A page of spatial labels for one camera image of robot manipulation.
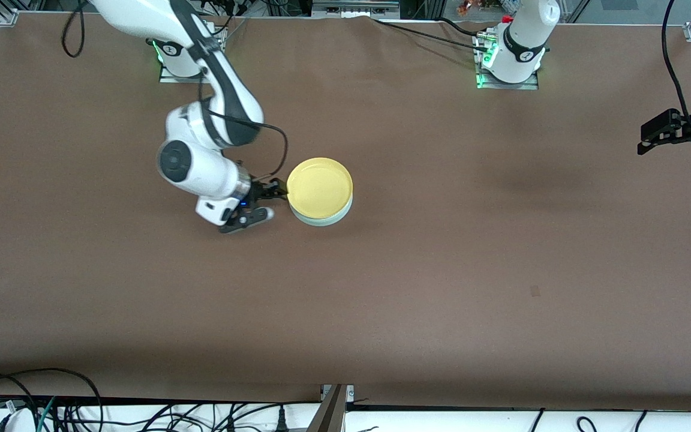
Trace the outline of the pale green round plate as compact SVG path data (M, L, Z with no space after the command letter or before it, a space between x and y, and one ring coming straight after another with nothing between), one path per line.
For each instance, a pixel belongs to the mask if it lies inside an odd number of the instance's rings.
M335 223L340 222L343 218L346 217L348 212L351 209L351 206L353 205L353 195L349 197L348 202L344 205L342 209L340 209L337 213L334 215L331 215L328 218L310 218L308 216L305 216L304 214L300 213L299 211L296 210L296 208L290 204L290 209L292 213L296 216L299 221L302 223L305 223L307 225L311 225L313 227L326 227L329 225L333 225Z

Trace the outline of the brown table cover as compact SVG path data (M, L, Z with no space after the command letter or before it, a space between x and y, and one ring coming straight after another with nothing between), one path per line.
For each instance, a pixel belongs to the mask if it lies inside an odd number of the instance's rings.
M222 235L157 172L193 84L88 16L0 28L0 374L39 395L691 410L691 145L660 28L556 28L537 91L367 17L250 19L227 53L353 208Z

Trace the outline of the yellow round plate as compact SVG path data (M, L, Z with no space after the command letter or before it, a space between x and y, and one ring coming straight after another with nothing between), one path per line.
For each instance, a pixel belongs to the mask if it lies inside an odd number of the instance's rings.
M311 158L298 164L286 181L288 202L310 218L328 218L353 195L353 178L340 162Z

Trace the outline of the aluminium frame profile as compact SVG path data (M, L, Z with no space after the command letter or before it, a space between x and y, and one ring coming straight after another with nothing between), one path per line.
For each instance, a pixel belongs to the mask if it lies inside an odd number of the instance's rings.
M334 385L319 405L305 432L344 432L344 418L348 405L344 386Z

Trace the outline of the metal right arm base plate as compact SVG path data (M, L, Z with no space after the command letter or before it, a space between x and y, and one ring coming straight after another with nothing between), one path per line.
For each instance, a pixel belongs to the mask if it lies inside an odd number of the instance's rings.
M178 26L151 28L149 37L161 60L161 82L197 82L211 73L209 57L223 51L225 28L212 22L197 22L197 30Z

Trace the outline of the silver corner bracket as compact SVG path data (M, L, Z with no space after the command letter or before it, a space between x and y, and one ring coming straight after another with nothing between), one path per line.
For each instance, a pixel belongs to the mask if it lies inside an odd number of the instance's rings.
M326 399L326 397L328 396L328 393L332 390L332 388L334 388L333 385L322 385L320 388L320 392L319 392L319 394L320 394L319 400L323 401L324 399ZM348 404L353 403L354 402L354 393L356 393L354 391L354 386L353 385L345 385L344 388L345 388L345 394L346 394L345 401L348 402Z

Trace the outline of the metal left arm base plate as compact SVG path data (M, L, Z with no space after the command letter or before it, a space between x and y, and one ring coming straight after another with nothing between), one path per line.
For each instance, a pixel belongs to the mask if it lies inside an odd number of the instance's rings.
M495 35L488 32L478 32L471 37L474 47L474 62L476 71L476 86L479 89L510 89L521 91L535 91L539 88L537 71L529 79L521 83L507 83L497 79L490 70L485 68L485 60L490 60L497 43Z

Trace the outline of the silver metal box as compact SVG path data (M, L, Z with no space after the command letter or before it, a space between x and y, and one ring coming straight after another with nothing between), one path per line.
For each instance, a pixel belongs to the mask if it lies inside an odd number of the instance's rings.
M399 0L311 0L311 17L400 19Z

